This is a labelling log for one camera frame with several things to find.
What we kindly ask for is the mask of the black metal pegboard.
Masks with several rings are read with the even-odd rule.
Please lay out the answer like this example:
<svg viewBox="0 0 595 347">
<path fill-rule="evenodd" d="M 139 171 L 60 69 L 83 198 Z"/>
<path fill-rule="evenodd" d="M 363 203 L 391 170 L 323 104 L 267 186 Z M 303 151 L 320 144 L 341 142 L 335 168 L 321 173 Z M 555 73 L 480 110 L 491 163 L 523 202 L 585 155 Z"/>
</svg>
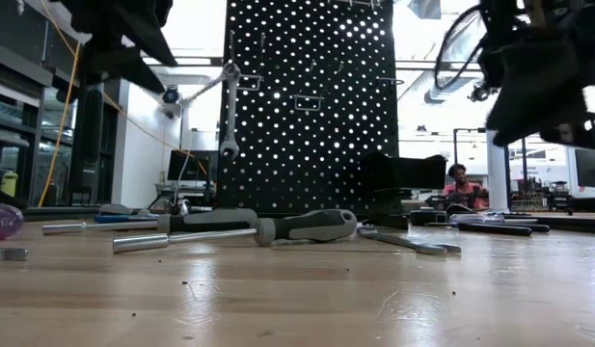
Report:
<svg viewBox="0 0 595 347">
<path fill-rule="evenodd" d="M 358 178 L 372 152 L 398 153 L 393 0 L 227 0 L 225 53 L 235 32 L 244 74 L 261 74 L 258 92 L 237 91 L 238 156 L 219 159 L 217 202 L 261 215 L 376 204 Z M 320 112 L 293 110 L 318 71 L 343 71 Z"/>
</svg>

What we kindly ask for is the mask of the black pipe stand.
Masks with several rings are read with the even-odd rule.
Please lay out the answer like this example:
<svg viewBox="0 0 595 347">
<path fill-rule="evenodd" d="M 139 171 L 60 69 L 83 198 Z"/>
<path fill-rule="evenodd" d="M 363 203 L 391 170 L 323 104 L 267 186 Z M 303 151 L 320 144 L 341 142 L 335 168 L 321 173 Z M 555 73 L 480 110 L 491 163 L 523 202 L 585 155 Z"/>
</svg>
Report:
<svg viewBox="0 0 595 347">
<path fill-rule="evenodd" d="M 479 128 L 454 128 L 452 130 L 452 137 L 453 137 L 453 154 L 454 154 L 454 164 L 453 164 L 453 169 L 452 169 L 452 174 L 451 177 L 454 179 L 455 182 L 455 186 L 454 186 L 454 192 L 456 194 L 460 194 L 460 186 L 461 185 L 466 185 L 469 186 L 471 183 L 467 180 L 466 178 L 466 170 L 462 169 L 462 168 L 458 168 L 459 164 L 458 164 L 458 140 L 457 140 L 457 135 L 459 132 L 461 131 L 465 131 L 465 132 L 472 132 L 472 131 L 476 131 L 477 133 L 485 133 L 486 129 L 484 127 L 479 127 Z M 487 193 L 487 190 L 484 189 L 482 186 L 478 185 L 478 184 L 471 184 L 473 187 L 473 194 L 474 195 L 485 195 Z"/>
<path fill-rule="evenodd" d="M 528 173 L 527 173 L 527 147 L 526 138 L 521 139 L 521 154 L 522 154 L 522 174 L 523 174 L 523 192 L 529 191 L 528 186 Z"/>
</svg>

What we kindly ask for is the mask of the translucent red handled screwdriver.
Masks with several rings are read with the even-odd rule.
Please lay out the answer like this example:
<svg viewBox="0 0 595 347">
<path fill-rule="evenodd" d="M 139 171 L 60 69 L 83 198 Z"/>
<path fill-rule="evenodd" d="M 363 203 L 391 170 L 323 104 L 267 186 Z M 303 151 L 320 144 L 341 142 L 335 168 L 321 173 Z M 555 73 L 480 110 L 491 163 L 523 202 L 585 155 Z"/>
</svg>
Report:
<svg viewBox="0 0 595 347">
<path fill-rule="evenodd" d="M 0 240 L 17 234 L 23 223 L 24 216 L 18 208 L 0 203 Z"/>
</svg>

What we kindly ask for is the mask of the person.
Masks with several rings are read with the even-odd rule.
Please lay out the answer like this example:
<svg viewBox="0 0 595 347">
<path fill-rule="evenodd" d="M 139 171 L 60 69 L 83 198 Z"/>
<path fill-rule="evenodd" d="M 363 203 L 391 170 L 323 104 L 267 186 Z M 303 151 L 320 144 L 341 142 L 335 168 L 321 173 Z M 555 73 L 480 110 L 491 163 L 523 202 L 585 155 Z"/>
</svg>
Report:
<svg viewBox="0 0 595 347">
<path fill-rule="evenodd" d="M 466 170 L 466 167 L 462 164 L 459 164 L 458 168 L 462 168 Z M 453 165 L 448 169 L 447 175 L 451 177 Z M 453 182 L 446 185 L 443 190 L 443 196 L 450 202 L 450 203 L 459 203 L 469 207 L 470 209 L 476 210 L 485 210 L 489 207 L 489 192 L 485 195 L 474 195 L 473 194 L 473 187 L 471 184 L 478 184 L 475 182 L 471 183 L 469 186 L 461 185 L 460 186 L 460 194 L 456 194 L 454 192 L 455 182 L 452 178 Z"/>
</svg>

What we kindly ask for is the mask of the blue handled screwdriver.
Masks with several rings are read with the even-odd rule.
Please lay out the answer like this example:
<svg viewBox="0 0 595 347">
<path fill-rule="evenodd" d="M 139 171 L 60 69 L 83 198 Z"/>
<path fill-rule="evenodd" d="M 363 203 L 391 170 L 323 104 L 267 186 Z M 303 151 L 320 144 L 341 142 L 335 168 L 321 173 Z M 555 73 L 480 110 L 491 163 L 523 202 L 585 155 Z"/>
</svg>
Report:
<svg viewBox="0 0 595 347">
<path fill-rule="evenodd" d="M 505 219 L 501 214 L 454 214 L 447 222 L 452 226 L 460 224 L 537 224 L 536 219 Z"/>
</svg>

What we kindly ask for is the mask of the grey handled nut driver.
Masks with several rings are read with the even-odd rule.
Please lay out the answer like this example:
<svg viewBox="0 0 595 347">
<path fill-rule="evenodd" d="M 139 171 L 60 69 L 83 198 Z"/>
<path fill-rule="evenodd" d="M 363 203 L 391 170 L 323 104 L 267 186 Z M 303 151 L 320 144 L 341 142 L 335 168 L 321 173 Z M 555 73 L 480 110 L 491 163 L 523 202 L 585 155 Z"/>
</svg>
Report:
<svg viewBox="0 0 595 347">
<path fill-rule="evenodd" d="M 196 233 L 204 231 L 224 231 L 253 227 L 257 214 L 252 209 L 216 209 L 188 215 L 159 215 L 155 220 L 119 222 L 110 216 L 108 223 L 45 225 L 41 227 L 43 235 L 80 233 L 87 230 L 133 230 L 156 229 L 160 233 Z"/>
<path fill-rule="evenodd" d="M 113 254 L 165 249 L 172 244 L 242 236 L 253 236 L 261 247 L 270 246 L 276 241 L 308 240 L 325 243 L 351 235 L 357 224 L 355 215 L 348 210 L 317 210 L 283 219 L 262 218 L 253 227 L 245 229 L 117 237 L 113 240 Z"/>
</svg>

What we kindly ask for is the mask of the black plastic bin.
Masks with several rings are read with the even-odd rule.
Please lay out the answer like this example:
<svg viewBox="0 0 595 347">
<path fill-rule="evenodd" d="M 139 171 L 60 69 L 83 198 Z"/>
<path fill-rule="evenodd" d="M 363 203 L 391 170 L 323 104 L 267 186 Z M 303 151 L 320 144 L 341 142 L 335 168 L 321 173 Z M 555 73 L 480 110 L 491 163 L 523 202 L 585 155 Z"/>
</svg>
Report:
<svg viewBox="0 0 595 347">
<path fill-rule="evenodd" d="M 376 151 L 361 160 L 358 178 L 370 192 L 385 189 L 441 190 L 446 180 L 446 159 L 441 155 L 423 159 L 390 157 Z"/>
</svg>

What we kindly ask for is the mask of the white tower fan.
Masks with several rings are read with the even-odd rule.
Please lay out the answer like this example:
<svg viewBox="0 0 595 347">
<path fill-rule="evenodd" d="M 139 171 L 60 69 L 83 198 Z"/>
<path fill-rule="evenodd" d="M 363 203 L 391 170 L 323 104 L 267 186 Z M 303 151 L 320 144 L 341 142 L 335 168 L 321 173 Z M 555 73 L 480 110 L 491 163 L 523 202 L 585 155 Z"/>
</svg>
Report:
<svg viewBox="0 0 595 347">
<path fill-rule="evenodd" d="M 495 135 L 495 131 L 486 131 L 489 208 L 495 212 L 507 212 L 506 161 L 504 149 L 494 144 Z"/>
</svg>

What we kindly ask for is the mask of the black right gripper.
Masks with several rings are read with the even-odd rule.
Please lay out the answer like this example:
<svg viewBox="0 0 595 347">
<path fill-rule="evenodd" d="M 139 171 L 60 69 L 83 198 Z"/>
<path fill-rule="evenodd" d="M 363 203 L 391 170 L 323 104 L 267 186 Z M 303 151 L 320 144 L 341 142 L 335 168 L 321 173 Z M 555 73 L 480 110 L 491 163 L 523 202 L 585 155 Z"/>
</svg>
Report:
<svg viewBox="0 0 595 347">
<path fill-rule="evenodd" d="M 486 128 L 504 147 L 533 133 L 595 149 L 595 0 L 481 0 L 486 33 L 478 63 L 499 87 Z"/>
</svg>

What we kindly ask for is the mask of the grey handled screwdriver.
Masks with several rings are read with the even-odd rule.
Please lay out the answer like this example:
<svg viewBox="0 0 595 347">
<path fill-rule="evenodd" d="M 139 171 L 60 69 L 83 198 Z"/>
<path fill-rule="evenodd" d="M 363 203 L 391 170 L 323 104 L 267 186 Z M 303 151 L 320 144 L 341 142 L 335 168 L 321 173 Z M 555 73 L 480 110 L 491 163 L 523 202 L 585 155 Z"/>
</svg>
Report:
<svg viewBox="0 0 595 347">
<path fill-rule="evenodd" d="M 149 211 L 145 208 L 130 208 L 122 204 L 107 203 L 102 204 L 98 210 L 100 215 L 148 215 Z"/>
</svg>

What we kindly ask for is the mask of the black ceiling spotlight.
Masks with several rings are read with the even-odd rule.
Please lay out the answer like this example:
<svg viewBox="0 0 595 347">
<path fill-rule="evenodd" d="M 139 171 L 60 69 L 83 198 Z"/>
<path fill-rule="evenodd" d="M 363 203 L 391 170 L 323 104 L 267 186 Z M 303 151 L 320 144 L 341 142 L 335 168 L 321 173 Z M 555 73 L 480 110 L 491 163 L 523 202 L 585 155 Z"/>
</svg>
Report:
<svg viewBox="0 0 595 347">
<path fill-rule="evenodd" d="M 499 87 L 493 87 L 486 79 L 473 85 L 473 91 L 467 96 L 471 102 L 483 102 L 499 92 Z"/>
</svg>

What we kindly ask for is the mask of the black handled pliers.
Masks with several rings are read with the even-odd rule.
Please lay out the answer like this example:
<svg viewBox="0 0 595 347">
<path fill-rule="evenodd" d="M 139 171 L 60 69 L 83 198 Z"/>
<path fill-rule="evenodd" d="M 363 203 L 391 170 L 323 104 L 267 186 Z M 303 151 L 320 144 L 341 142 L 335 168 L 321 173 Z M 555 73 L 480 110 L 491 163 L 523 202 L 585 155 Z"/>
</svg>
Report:
<svg viewBox="0 0 595 347">
<path fill-rule="evenodd" d="M 453 227 L 460 231 L 480 232 L 510 236 L 530 237 L 533 233 L 549 233 L 550 227 L 545 225 L 514 225 L 514 224 L 447 224 L 428 223 L 428 227 Z"/>
</svg>

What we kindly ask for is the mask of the black computer monitor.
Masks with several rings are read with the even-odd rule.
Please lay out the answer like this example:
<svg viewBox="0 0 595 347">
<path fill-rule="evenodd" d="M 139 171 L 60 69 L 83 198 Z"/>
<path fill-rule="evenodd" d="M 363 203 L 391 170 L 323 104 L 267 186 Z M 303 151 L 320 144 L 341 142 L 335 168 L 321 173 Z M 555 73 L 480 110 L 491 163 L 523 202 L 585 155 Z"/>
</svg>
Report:
<svg viewBox="0 0 595 347">
<path fill-rule="evenodd" d="M 218 153 L 207 150 L 172 150 L 167 179 L 169 181 L 215 181 Z"/>
<path fill-rule="evenodd" d="M 578 185 L 595 188 L 595 150 L 576 149 Z"/>
</svg>

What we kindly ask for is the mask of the blue handled scissors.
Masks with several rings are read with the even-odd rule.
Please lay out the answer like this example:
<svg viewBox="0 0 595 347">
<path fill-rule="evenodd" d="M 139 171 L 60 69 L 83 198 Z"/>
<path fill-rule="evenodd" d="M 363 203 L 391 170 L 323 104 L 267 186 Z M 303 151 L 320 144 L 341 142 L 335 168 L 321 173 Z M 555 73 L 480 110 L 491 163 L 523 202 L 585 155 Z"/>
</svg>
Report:
<svg viewBox="0 0 595 347">
<path fill-rule="evenodd" d="M 150 222 L 158 219 L 157 214 L 147 215 L 95 215 L 94 222 L 97 224 L 129 223 L 129 222 Z"/>
</svg>

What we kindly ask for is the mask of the clear safety glasses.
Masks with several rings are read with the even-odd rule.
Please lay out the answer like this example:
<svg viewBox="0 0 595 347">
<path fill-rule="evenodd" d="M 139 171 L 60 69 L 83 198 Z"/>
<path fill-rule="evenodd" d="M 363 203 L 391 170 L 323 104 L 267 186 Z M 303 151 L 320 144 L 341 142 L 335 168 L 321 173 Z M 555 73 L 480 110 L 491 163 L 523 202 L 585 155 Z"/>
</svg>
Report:
<svg viewBox="0 0 595 347">
<path fill-rule="evenodd" d="M 190 202 L 188 200 L 169 200 L 167 198 L 158 197 L 149 206 L 148 210 L 163 209 L 165 214 L 185 216 L 190 213 Z"/>
</svg>

